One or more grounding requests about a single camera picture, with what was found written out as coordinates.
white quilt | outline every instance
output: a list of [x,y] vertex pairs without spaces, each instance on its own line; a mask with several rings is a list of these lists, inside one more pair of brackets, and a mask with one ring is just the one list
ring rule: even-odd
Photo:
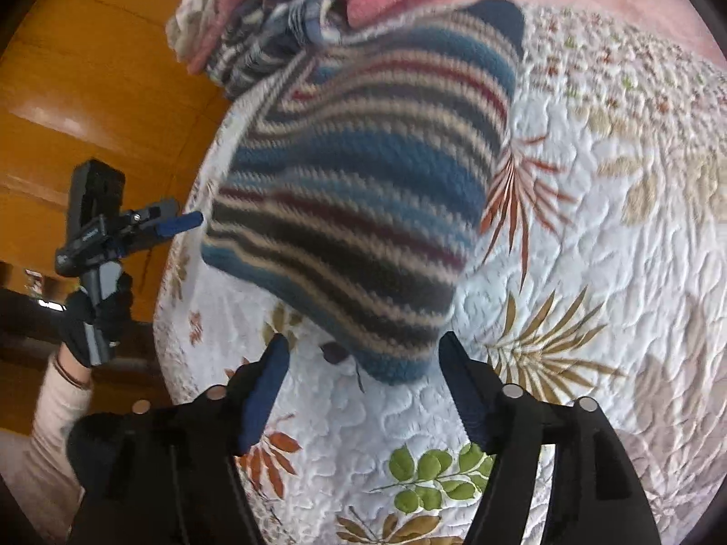
[[[526,8],[526,57],[481,250],[452,329],[539,399],[590,395],[619,432],[664,545],[727,472],[727,84],[708,63],[602,15]],[[212,195],[263,84],[219,129],[188,201]],[[523,223],[520,207],[527,220]],[[291,367],[241,468],[271,544],[459,544],[490,459],[468,445],[436,362],[387,386],[267,291],[172,246],[155,318],[172,398],[257,360],[274,331]],[[539,543],[543,450],[526,544]]]

bracelet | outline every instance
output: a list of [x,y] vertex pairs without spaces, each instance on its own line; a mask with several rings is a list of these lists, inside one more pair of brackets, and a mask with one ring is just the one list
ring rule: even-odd
[[55,353],[55,356],[53,356],[53,366],[55,367],[56,371],[58,371],[58,374],[63,377],[68,383],[73,385],[74,387],[77,387],[78,389],[89,389],[91,384],[84,384],[81,383],[78,379],[72,377],[61,365],[60,361],[58,360],[58,353]]

wooden wardrobe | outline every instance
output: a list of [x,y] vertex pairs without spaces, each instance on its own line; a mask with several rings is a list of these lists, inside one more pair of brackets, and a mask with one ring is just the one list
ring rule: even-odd
[[[0,57],[0,286],[54,277],[74,165],[126,174],[125,205],[184,204],[228,103],[167,48],[179,0],[36,0]],[[166,246],[126,260],[134,317],[151,321]],[[51,285],[54,298],[75,281]]]

white sleeve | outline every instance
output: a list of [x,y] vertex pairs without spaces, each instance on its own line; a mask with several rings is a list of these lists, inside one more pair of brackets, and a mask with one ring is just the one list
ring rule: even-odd
[[65,444],[90,401],[90,387],[74,384],[64,376],[52,356],[35,406],[30,442],[12,486],[21,510],[49,544],[65,542],[78,510],[81,487],[68,462]]

striped fleece hat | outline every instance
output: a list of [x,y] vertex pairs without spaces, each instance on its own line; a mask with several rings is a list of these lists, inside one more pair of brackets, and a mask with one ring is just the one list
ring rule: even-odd
[[206,263],[274,293],[386,383],[426,374],[475,251],[522,58],[507,0],[311,51],[261,105]]

